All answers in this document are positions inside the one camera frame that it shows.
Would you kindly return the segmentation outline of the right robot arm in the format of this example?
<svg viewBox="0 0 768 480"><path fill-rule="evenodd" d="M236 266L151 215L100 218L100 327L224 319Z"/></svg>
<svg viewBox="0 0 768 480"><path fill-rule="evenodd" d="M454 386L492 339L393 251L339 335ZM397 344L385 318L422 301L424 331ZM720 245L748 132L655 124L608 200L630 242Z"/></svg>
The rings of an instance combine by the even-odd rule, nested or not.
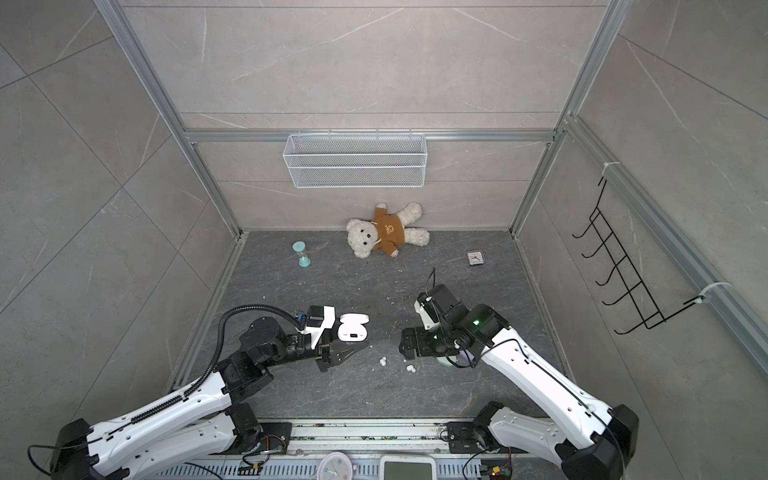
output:
<svg viewBox="0 0 768 480"><path fill-rule="evenodd" d="M458 368L484 363L515 384L544 413L533 418L499 402L486 405L468 438L485 452L513 448L558 466L569 479L621 479L636 452L639 418L626 405L611 407L569 380L498 312L457 301L417 300L422 324L402 332L407 359L445 357Z"/></svg>

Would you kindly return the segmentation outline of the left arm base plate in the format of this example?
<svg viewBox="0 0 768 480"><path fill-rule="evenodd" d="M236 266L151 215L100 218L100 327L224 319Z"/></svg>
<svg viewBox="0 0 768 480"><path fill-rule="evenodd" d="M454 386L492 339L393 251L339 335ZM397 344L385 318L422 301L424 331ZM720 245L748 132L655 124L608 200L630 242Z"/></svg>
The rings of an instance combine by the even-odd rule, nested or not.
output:
<svg viewBox="0 0 768 480"><path fill-rule="evenodd" d="M262 452L285 453L291 441L291 422L267 422L239 434L231 451L245 455Z"/></svg>

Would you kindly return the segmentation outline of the white teddy bear brown shirt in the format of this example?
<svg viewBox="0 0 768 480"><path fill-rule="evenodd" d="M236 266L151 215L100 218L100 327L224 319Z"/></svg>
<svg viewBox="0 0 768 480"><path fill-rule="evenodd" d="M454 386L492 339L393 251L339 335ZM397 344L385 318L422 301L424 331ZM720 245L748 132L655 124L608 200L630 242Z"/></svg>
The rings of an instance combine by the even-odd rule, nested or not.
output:
<svg viewBox="0 0 768 480"><path fill-rule="evenodd" d="M430 233L420 227L412 227L422 217L422 205L408 203L397 213L390 214L383 202L375 207L372 220L351 219L346 226L347 243L357 258L368 258L374 251L382 251L397 258L402 245L425 247Z"/></svg>

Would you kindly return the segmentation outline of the small square clock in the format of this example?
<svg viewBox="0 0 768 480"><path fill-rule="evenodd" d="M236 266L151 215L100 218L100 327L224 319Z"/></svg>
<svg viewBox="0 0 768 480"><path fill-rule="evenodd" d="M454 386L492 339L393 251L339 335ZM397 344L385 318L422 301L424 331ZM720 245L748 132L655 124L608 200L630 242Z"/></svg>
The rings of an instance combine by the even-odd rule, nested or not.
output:
<svg viewBox="0 0 768 480"><path fill-rule="evenodd" d="M481 250L468 251L467 260L470 266L481 266L485 264L484 255Z"/></svg>

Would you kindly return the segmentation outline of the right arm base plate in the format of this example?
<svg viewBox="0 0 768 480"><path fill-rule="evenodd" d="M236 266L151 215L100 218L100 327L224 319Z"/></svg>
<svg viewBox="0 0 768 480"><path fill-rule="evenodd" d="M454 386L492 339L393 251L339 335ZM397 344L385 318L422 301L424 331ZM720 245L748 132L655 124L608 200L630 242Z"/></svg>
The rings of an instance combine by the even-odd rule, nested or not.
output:
<svg viewBox="0 0 768 480"><path fill-rule="evenodd" d="M448 422L440 438L448 444L452 454L494 452L499 448L487 429L473 422Z"/></svg>

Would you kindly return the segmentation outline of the green earbud charging case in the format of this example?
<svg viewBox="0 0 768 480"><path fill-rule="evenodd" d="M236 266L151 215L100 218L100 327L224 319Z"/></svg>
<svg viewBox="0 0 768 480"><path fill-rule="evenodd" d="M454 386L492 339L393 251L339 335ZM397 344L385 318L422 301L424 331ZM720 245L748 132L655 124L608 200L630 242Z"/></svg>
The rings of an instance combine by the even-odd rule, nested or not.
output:
<svg viewBox="0 0 768 480"><path fill-rule="evenodd" d="M455 356L442 356L437 357L436 360L441 364L445 366L453 366L456 368L460 368L461 364L458 363L457 358Z"/></svg>

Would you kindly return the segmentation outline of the black wall hook rack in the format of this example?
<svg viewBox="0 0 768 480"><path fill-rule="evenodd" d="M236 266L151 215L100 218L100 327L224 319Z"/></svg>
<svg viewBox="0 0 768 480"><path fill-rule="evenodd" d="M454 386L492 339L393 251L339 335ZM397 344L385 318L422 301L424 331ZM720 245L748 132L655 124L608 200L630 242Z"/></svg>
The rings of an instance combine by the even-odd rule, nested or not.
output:
<svg viewBox="0 0 768 480"><path fill-rule="evenodd" d="M614 333L619 336L626 336L638 329L653 330L694 306L702 305L705 302L706 296L704 294L697 294L685 300L682 306L674 312L669 314L663 312L643 275L640 273L639 267L630 257L629 251L623 245L615 229L601 209L601 201L606 191L607 180L602 177L598 181L597 186L599 188L598 197L592 211L588 215L588 222L585 228L579 233L572 233L571 237L574 240L595 237L599 243L589 253L582 252L581 257L587 260L596 256L606 256L610 261L610 269L606 277L602 281L595 281L598 287L609 286L615 278L618 279L619 285L622 287L621 293L614 300L601 300L600 303L605 307L613 307L628 299L634 312L639 317L638 323L634 326L623 330L615 330Z"/></svg>

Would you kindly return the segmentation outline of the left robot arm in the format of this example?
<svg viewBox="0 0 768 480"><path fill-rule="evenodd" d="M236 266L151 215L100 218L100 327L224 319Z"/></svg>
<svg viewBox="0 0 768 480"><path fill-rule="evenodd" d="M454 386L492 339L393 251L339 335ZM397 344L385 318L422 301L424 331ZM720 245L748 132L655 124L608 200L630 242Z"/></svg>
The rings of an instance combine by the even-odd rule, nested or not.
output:
<svg viewBox="0 0 768 480"><path fill-rule="evenodd" d="M319 313L295 334L273 317L258 318L210 374L114 419L64 426L50 477L145 479L199 456L253 451L262 428L247 400L272 381L271 367L312 359L327 371L367 345L366 316L337 317L331 307Z"/></svg>

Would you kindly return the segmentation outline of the white earbud charging case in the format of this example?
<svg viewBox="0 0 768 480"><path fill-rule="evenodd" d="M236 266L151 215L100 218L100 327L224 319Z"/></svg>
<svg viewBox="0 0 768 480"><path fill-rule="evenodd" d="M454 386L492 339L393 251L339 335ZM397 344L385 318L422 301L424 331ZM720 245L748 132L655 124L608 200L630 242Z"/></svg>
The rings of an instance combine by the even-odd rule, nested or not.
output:
<svg viewBox="0 0 768 480"><path fill-rule="evenodd" d="M344 342L362 342L367 339L366 324L369 316L361 313L346 313L340 319L337 337Z"/></svg>

